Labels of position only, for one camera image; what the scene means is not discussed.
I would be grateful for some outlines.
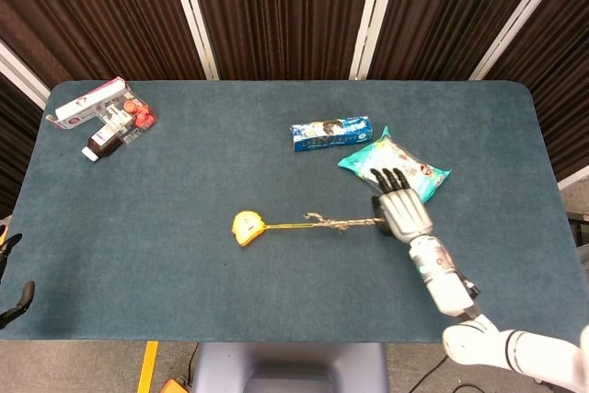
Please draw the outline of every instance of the brown bottle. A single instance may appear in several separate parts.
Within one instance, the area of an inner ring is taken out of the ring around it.
[[[121,139],[108,124],[105,124],[88,138],[88,145],[82,149],[82,154],[92,161],[97,161],[99,158],[112,154],[121,144]]]

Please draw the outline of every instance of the yellow tape on floor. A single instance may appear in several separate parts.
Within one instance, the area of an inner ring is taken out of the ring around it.
[[[148,341],[145,345],[144,364],[141,367],[137,393],[149,393],[151,378],[154,375],[154,366],[156,365],[156,354],[157,341]]]

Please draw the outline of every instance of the orange object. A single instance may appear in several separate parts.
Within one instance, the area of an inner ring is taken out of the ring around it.
[[[174,379],[169,379],[164,385],[162,393],[188,393],[182,386]]]
[[[132,100],[127,100],[124,102],[124,104],[122,105],[122,108],[126,111],[129,112],[130,114],[133,114],[135,112],[135,110],[137,109],[137,105],[135,105],[134,101]]]

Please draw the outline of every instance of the black cable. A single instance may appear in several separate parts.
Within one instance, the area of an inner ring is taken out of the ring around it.
[[[480,393],[485,393],[485,391],[482,388],[477,387],[474,384],[460,384],[458,387],[456,387],[454,390],[452,390],[452,393],[456,393],[458,390],[460,390],[462,388],[474,388],[475,390],[479,391]]]
[[[413,393],[415,391],[415,389],[417,387],[419,387],[422,382],[427,379],[427,376],[431,375],[433,372],[435,372],[438,368],[440,368],[442,366],[443,363],[445,363],[448,360],[448,356],[445,356],[444,358],[442,358],[442,361],[440,361],[438,364],[435,365],[435,367],[430,370],[429,372],[427,372],[425,375],[422,376],[422,379],[420,379],[419,381],[417,381],[417,384],[415,384],[413,386],[413,388],[411,390],[409,390],[409,393]]]
[[[196,343],[196,346],[194,347],[194,352],[192,352],[192,356],[191,359],[188,361],[188,385],[192,386],[192,361],[194,361],[194,355],[196,354],[196,351],[199,350],[199,342]]]

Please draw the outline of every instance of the blue tablecloth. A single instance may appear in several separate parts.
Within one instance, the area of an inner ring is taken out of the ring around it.
[[[46,112],[100,82],[54,89]],[[528,91],[510,82],[131,82],[159,121],[93,164],[93,120],[43,121],[10,227],[22,232],[2,338],[439,341],[408,248],[373,227],[271,231],[241,249],[236,213],[268,223],[371,216],[374,190],[338,161],[361,145],[294,153],[293,123],[368,115],[453,172],[427,203],[434,233],[479,285],[500,329],[577,342],[589,295]]]

